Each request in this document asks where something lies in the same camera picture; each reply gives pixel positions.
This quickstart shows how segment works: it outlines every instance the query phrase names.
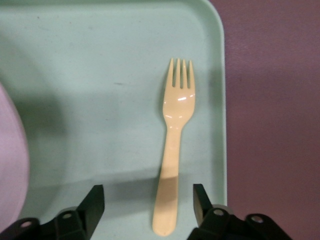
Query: plate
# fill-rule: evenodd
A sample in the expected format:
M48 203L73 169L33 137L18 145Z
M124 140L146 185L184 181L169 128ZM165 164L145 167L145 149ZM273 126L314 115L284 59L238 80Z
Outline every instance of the plate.
M24 128L0 84L0 232L17 220L28 181L29 155Z
M224 35L209 1L2 1L0 29L0 69L31 159L21 217L45 223L103 184L93 240L159 238L152 214L171 58L192 60L196 103L182 132L168 238L186 239L197 224L193 184L227 203Z

